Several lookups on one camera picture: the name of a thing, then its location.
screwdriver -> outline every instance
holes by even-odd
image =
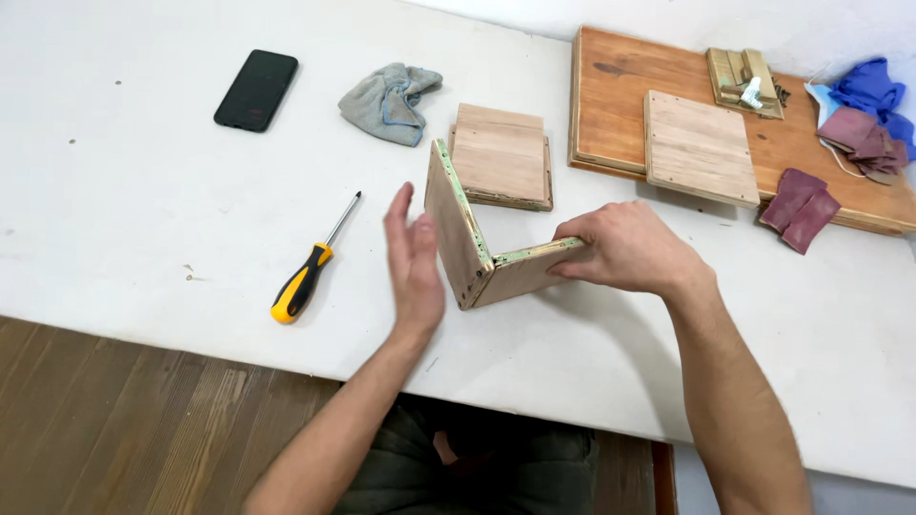
[[[296,319],[296,315],[299,314],[302,306],[305,305],[305,302],[311,296],[311,292],[315,289],[315,282],[318,280],[318,275],[321,273],[322,268],[324,268],[324,263],[334,254],[331,250],[331,242],[337,236],[337,232],[340,231],[341,225],[344,224],[346,216],[353,211],[353,206],[356,205],[361,196],[363,196],[363,192],[356,192],[356,196],[350,201],[350,205],[343,212],[341,219],[337,221],[337,225],[334,226],[328,239],[324,243],[315,244],[315,247],[311,249],[309,259],[280,289],[274,305],[270,308],[270,316],[274,317],[274,320],[286,323]]]

left hand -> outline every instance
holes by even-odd
[[[436,228],[428,214],[407,225],[413,184],[405,182],[385,215],[388,271],[395,294],[396,330],[427,340],[445,314],[445,288],[436,267]]]

wooden floor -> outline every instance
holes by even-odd
[[[0,511],[238,513],[339,387],[0,317]],[[598,440],[595,513],[656,513],[652,444]]]

gray microfiber cloth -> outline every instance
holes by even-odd
[[[426,119],[414,106],[423,92],[440,84],[442,76],[435,71],[392,62],[360,81],[337,106],[344,118],[372,136],[416,147]]]

forearm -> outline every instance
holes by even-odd
[[[268,469],[246,503],[248,513],[330,512],[428,342],[426,334],[396,327]]]
[[[681,350],[687,419],[723,513],[810,513],[789,420],[712,270],[665,303]]]

